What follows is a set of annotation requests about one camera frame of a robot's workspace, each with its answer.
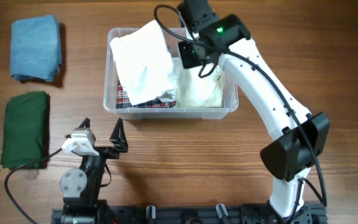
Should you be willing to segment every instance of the white cloth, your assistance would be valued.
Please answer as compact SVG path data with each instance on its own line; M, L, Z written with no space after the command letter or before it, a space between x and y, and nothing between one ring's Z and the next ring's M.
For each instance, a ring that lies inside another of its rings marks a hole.
M201 66L184 69L177 67L178 90L176 108L211 108L222 107L224 72L217 66L215 71L208 77L198 77ZM205 66L202 75L207 74L213 67L210 63Z
M117 74L132 105L159 98L175 101L177 76L165 38L156 21L110 42Z

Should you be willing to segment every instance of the clear plastic container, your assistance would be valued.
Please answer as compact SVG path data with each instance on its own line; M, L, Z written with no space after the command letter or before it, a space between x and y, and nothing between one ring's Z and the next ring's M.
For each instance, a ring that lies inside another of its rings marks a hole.
M220 108L139 108L139 109L116 109L118 75L116 64L110 48L110 41L115 37L123 37L131 34L139 28L114 28L108 34L106 77L104 80L103 107L109 113L118 114L122 119L142 118L203 118L222 119L227 113L233 112L239 106L237 84L225 75L226 85L223 88L222 107ZM170 29L177 34L186 36L184 28ZM171 50L172 57L179 57L177 43L179 39L172 37L164 31L165 41Z

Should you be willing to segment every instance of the dark green cloth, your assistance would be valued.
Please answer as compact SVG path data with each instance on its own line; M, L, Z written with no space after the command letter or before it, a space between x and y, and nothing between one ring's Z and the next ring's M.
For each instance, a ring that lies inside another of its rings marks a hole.
M48 139L49 95L33 91L11 98L6 105L1 164L15 168L45 155ZM36 163L32 168L41 168Z

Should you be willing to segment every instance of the wooden table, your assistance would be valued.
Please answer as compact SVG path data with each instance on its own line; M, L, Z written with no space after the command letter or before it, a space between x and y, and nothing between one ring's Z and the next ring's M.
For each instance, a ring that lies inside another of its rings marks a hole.
M103 110L107 34L115 27L141 27L153 19L157 2L66 2L1 0L0 4L0 155L6 103L28 91L51 96L50 152L85 118L108 145L118 119ZM167 2L176 6L179 0ZM270 68L312 112L331 121L319 156L328 193L330 223L358 223L358 1L212 1L220 15L237 14L257 41ZM54 14L62 23L63 74L52 84L21 84L9 76L11 23ZM171 12L162 12L176 26ZM125 121L129 152L108 161L112 184L100 198L110 205L239 205L264 203L272 176L259 151L271 143L256 110L242 92L239 108L222 120L161 119ZM61 208L62 174L80 158L60 153L45 170L20 171L9 182L28 214L49 223ZM0 223L24 223L5 193L8 173L0 165ZM313 168L308 177L318 184ZM315 200L309 188L306 200Z

